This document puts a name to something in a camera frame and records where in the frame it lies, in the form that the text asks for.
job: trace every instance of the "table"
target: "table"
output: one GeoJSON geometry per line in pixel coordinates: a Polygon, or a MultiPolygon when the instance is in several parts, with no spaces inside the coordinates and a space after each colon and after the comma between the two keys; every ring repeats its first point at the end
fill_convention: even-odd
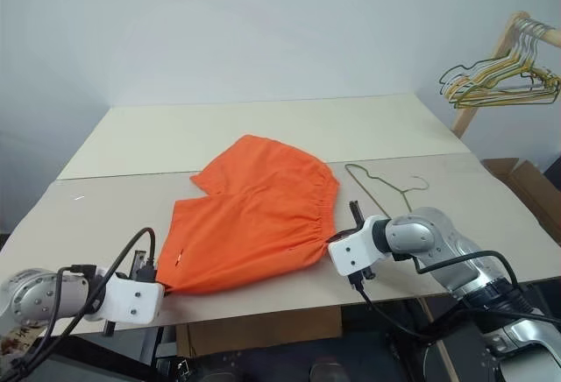
{"type": "Polygon", "coordinates": [[[58,179],[202,170],[244,134],[325,162],[469,149],[412,94],[112,108],[58,179]]]}

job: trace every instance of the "wooden clothes rack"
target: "wooden clothes rack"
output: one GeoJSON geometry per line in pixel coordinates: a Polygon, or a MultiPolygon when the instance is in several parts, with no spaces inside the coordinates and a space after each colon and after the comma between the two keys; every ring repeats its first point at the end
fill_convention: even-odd
{"type": "MultiPolygon", "coordinates": [[[[510,16],[507,26],[501,34],[499,43],[497,44],[497,47],[495,47],[491,58],[501,58],[508,55],[508,52],[515,42],[515,22],[518,18],[529,18],[529,14],[526,11],[517,11],[510,16]]],[[[561,48],[561,31],[559,29],[548,30],[539,39],[549,43],[550,45],[561,48]]],[[[465,130],[477,113],[478,109],[479,108],[464,108],[458,110],[454,123],[451,127],[451,131],[456,134],[456,137],[462,138],[465,130]]]]}

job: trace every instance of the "black cable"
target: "black cable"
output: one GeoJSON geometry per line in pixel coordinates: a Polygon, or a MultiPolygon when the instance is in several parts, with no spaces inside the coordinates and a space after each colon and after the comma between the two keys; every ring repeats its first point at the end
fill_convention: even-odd
{"type": "Polygon", "coordinates": [[[555,326],[561,327],[561,319],[552,318],[550,316],[538,315],[538,314],[523,314],[520,312],[507,312],[497,309],[478,309],[478,308],[468,308],[458,311],[458,314],[468,314],[468,315],[497,315],[504,318],[513,319],[532,319],[534,321],[542,321],[552,323],[555,326]]]}
{"type": "Polygon", "coordinates": [[[57,345],[59,345],[59,343],[65,337],[67,337],[72,332],[72,330],[74,328],[76,328],[76,325],[78,325],[78,322],[80,322],[82,317],[86,314],[86,311],[91,307],[91,305],[94,303],[94,301],[96,301],[97,296],[105,288],[105,286],[107,285],[107,282],[110,280],[110,278],[113,276],[115,271],[118,269],[118,267],[123,262],[126,255],[132,249],[132,246],[134,246],[135,243],[138,242],[140,237],[142,237],[145,233],[148,233],[150,235],[150,258],[149,259],[151,259],[153,261],[154,252],[155,252],[155,245],[156,245],[156,236],[154,234],[154,230],[152,230],[149,227],[145,227],[144,229],[139,230],[137,232],[137,234],[134,235],[132,237],[132,239],[129,241],[129,243],[123,248],[121,253],[119,253],[117,258],[115,259],[115,262],[113,262],[113,264],[107,270],[105,275],[103,275],[103,278],[101,279],[99,284],[92,291],[91,295],[88,297],[88,299],[86,300],[86,302],[84,303],[82,308],[78,311],[78,313],[76,314],[74,319],[67,325],[67,327],[64,329],[64,331],[62,331],[62,333],[50,345],[45,347],[44,351],[40,352],[40,351],[36,350],[35,353],[37,354],[37,356],[36,356],[36,358],[34,359],[33,362],[27,363],[27,365],[23,366],[21,371],[12,371],[12,372],[7,373],[2,379],[0,379],[0,382],[20,381],[23,378],[26,378],[35,369],[37,369],[37,367],[40,364],[42,364],[51,354],[53,354],[53,351],[54,351],[54,349],[56,349],[57,345]]]}
{"type": "Polygon", "coordinates": [[[48,342],[49,337],[53,333],[54,325],[56,324],[56,317],[59,314],[60,309],[60,297],[62,296],[62,275],[65,271],[70,271],[69,266],[63,266],[59,271],[56,273],[56,281],[54,283],[54,304],[53,304],[53,313],[51,314],[51,318],[49,319],[48,326],[46,327],[45,334],[43,335],[43,339],[37,346],[37,349],[33,352],[32,356],[27,359],[27,363],[33,362],[37,359],[39,353],[45,348],[45,344],[48,342]]]}
{"type": "Polygon", "coordinates": [[[462,255],[461,257],[447,259],[445,261],[439,262],[439,263],[434,264],[434,265],[425,266],[424,268],[421,268],[419,266],[419,260],[416,257],[413,257],[413,262],[415,263],[415,269],[416,269],[417,273],[425,274],[426,272],[435,271],[435,270],[438,270],[440,268],[444,268],[446,266],[455,265],[455,264],[459,264],[460,262],[469,261],[470,259],[476,259],[476,258],[482,258],[482,257],[495,257],[495,258],[499,259],[500,262],[502,263],[502,266],[504,266],[505,269],[507,270],[508,277],[510,278],[510,283],[514,287],[520,288],[520,285],[518,284],[518,279],[516,278],[516,274],[515,274],[515,271],[512,269],[512,266],[510,266],[507,259],[505,257],[503,257],[502,254],[500,254],[497,251],[472,252],[472,253],[468,253],[466,255],[462,255]]]}
{"type": "Polygon", "coordinates": [[[420,334],[412,329],[406,328],[403,325],[401,325],[399,322],[397,322],[394,318],[390,317],[389,315],[387,315],[381,308],[379,308],[378,306],[376,306],[368,297],[368,295],[365,293],[364,288],[362,287],[356,287],[357,292],[360,293],[360,295],[362,296],[362,298],[365,300],[366,304],[368,305],[368,307],[370,309],[373,309],[376,311],[376,313],[378,313],[378,315],[380,315],[382,318],[384,318],[386,321],[388,321],[390,324],[392,324],[392,326],[396,327],[399,331],[407,334],[408,336],[412,336],[414,338],[417,338],[419,340],[428,340],[430,339],[429,336],[420,334]]]}

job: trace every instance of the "white table surface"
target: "white table surface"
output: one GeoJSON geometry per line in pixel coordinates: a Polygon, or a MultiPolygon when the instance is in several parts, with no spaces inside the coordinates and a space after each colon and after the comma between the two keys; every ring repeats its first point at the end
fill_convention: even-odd
{"type": "MultiPolygon", "coordinates": [[[[367,160],[360,164],[400,187],[418,184],[411,176],[422,176],[430,183],[430,188],[410,193],[412,207],[433,206],[445,211],[458,230],[483,249],[503,253],[519,280],[560,275],[559,247],[526,207],[472,154],[367,160]]],[[[346,174],[343,163],[330,166],[341,183],[335,213],[338,230],[353,227],[348,201],[359,200],[365,216],[380,213],[346,174]]],[[[130,237],[145,226],[155,229],[159,252],[174,201],[203,195],[189,180],[190,174],[55,181],[3,248],[0,279],[31,266],[56,270],[76,263],[108,265],[130,237]]],[[[399,195],[379,183],[361,181],[376,194],[390,215],[406,212],[399,195]]],[[[128,258],[121,270],[128,272],[130,264],[128,258]]],[[[429,275],[417,275],[410,261],[395,263],[388,259],[378,263],[375,272],[378,277],[366,282],[366,291],[375,301],[444,292],[429,275]]],[[[309,269],[239,289],[204,296],[169,296],[153,324],[196,322],[360,301],[347,279],[339,276],[325,257],[309,269]]],[[[102,322],[83,322],[75,332],[95,332],[102,327],[102,322]]],[[[129,326],[117,325],[117,328],[129,326]]]]}
{"type": "Polygon", "coordinates": [[[112,108],[58,179],[202,170],[244,134],[325,162],[469,152],[413,94],[112,108]]]}

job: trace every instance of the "cardboard box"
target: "cardboard box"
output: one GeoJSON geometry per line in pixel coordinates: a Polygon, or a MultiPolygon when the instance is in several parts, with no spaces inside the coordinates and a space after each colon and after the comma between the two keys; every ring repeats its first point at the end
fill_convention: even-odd
{"type": "Polygon", "coordinates": [[[341,307],[287,310],[270,314],[193,322],[175,327],[177,355],[197,357],[342,335],[341,307]]]}
{"type": "Polygon", "coordinates": [[[550,236],[561,244],[561,192],[529,161],[485,159],[483,166],[504,182],[536,216],[550,236]]]}

